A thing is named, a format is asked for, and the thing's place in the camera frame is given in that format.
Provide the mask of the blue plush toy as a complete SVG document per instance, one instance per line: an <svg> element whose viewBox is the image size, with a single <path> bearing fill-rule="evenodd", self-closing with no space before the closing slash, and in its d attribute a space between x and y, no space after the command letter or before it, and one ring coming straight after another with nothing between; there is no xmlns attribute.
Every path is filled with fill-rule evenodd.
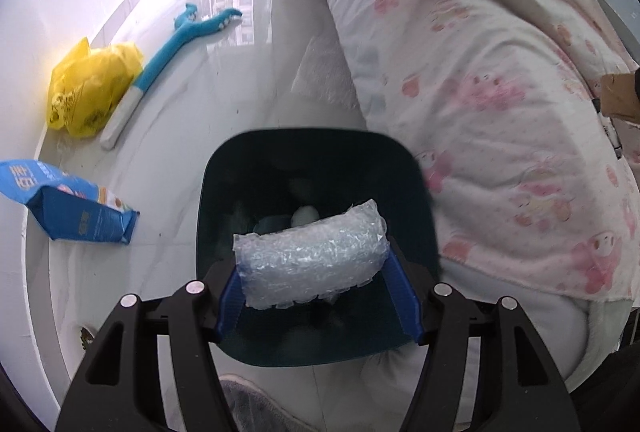
<svg viewBox="0 0 640 432"><path fill-rule="evenodd" d="M198 7L187 3L184 10L174 19L174 32L143 67L141 74L132 81L122 100L115 107L113 114L100 135L100 145L105 151L111 151L134 114L143 96L151 89L160 73L189 42L215 35L225 30L233 21L242 18L243 13L235 8L222 10L207 20L198 18Z"/></svg>

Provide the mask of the bubble wrap roll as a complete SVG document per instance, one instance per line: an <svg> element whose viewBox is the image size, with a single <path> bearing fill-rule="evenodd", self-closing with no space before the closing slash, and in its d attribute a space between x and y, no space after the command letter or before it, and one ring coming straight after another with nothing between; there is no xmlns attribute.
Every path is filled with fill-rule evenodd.
<svg viewBox="0 0 640 432"><path fill-rule="evenodd" d="M372 199L277 233L233 236L245 303L255 310L288 308L366 285L390 254L387 226Z"/></svg>

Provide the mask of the pink cartoon print quilt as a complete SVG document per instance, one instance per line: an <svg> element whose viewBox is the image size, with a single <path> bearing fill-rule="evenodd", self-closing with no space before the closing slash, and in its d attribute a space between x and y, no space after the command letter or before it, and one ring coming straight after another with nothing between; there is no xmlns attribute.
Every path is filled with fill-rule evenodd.
<svg viewBox="0 0 640 432"><path fill-rule="evenodd" d="M576 299L639 291L639 133L592 100L633 72L597 0L375 0L384 120L443 258Z"/></svg>

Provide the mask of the black tissue packet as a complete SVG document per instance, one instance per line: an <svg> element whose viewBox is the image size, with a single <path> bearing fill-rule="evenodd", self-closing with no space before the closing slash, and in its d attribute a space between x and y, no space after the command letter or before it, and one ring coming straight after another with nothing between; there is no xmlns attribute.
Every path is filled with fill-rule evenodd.
<svg viewBox="0 0 640 432"><path fill-rule="evenodd" d="M599 116L602 128L614 149L616 158L621 159L623 157L623 144L620 142L620 137L618 136L614 123L611 119L603 115L601 101L598 98L594 98L592 104Z"/></svg>

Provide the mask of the dark green trash bin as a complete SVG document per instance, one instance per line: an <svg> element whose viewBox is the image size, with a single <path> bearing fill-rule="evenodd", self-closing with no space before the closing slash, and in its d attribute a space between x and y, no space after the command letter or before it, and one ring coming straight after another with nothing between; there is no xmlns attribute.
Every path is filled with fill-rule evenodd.
<svg viewBox="0 0 640 432"><path fill-rule="evenodd" d="M229 262L221 350L258 367L331 364L416 342L404 264L439 272L416 159L385 135L271 129L232 137L204 171L198 277Z"/></svg>

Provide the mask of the blue snack bag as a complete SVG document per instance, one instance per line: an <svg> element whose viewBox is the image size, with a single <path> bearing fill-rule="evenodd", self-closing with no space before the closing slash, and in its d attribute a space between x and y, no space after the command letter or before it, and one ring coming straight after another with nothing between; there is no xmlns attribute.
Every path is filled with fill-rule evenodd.
<svg viewBox="0 0 640 432"><path fill-rule="evenodd" d="M4 161L1 192L25 206L54 241L126 245L139 215L106 187L35 159Z"/></svg>

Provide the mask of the yellow plastic bag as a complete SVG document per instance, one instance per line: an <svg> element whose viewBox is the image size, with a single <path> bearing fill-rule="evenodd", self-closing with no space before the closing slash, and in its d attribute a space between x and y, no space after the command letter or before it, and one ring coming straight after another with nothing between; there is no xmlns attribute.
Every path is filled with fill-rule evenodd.
<svg viewBox="0 0 640 432"><path fill-rule="evenodd" d="M132 42L93 49L80 39L55 65L47 95L46 122L76 139L99 133L142 73L143 54Z"/></svg>

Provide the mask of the brown tape roll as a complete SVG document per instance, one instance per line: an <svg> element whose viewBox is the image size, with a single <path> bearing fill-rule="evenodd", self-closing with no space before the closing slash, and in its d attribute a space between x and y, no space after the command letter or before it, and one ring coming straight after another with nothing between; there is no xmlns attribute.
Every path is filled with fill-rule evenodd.
<svg viewBox="0 0 640 432"><path fill-rule="evenodd" d="M610 118L640 123L639 70L601 78L601 113Z"/></svg>

